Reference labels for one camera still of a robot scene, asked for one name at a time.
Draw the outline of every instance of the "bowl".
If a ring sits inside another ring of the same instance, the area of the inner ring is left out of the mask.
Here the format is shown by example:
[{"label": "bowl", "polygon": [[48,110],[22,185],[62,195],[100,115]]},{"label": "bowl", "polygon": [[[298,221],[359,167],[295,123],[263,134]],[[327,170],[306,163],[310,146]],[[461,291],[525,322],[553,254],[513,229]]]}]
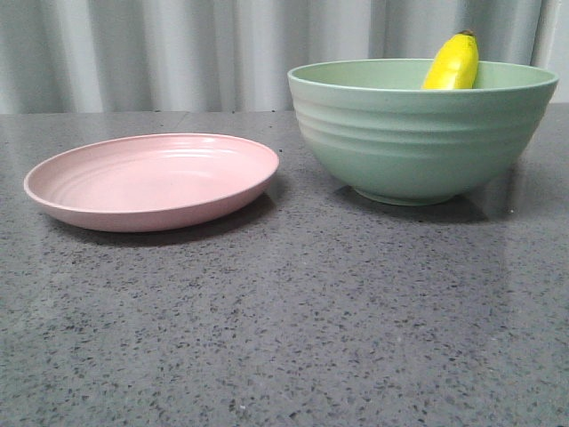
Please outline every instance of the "bowl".
[{"label": "bowl", "polygon": [[347,60],[288,72],[301,134],[331,175],[379,202],[432,205],[516,162],[557,75],[480,61],[473,89],[422,90],[431,62]]}]

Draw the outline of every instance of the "yellow banana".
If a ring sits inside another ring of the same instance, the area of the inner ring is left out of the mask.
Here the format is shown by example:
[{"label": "yellow banana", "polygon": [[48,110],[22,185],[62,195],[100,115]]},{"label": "yellow banana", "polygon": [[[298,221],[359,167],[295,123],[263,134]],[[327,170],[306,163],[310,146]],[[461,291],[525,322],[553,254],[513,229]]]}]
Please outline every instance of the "yellow banana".
[{"label": "yellow banana", "polygon": [[464,30],[438,51],[422,89],[472,89],[478,70],[477,39]]}]

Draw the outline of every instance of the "gray countertop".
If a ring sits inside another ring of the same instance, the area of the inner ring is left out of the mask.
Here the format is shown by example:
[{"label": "gray countertop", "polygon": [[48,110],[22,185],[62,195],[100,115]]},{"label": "gray countertop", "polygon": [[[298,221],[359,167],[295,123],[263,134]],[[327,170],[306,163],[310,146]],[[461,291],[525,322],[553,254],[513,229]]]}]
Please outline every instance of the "gray countertop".
[{"label": "gray countertop", "polygon": [[[0,116],[0,425],[569,425],[569,105],[442,205],[358,196],[292,112]],[[281,164],[242,210],[82,230],[35,164],[142,133],[226,133]]]}]

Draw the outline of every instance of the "pink plate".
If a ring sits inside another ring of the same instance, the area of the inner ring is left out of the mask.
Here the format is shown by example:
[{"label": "pink plate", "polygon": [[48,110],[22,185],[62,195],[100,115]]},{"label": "pink plate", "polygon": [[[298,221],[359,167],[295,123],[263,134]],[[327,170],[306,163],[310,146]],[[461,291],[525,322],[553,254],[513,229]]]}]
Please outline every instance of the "pink plate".
[{"label": "pink plate", "polygon": [[49,215],[102,231],[198,224],[251,203],[278,156],[228,135],[166,133],[98,142],[34,167],[24,189]]}]

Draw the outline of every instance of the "white curtain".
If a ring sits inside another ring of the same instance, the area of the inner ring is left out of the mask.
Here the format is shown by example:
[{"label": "white curtain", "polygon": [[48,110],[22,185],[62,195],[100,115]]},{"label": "white curtain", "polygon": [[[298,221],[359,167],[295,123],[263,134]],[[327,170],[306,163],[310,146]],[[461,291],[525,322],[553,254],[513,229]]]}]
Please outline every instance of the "white curtain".
[{"label": "white curtain", "polygon": [[432,57],[465,28],[481,59],[555,65],[563,77],[566,9],[561,0],[0,0],[0,113],[290,109],[292,67]]}]

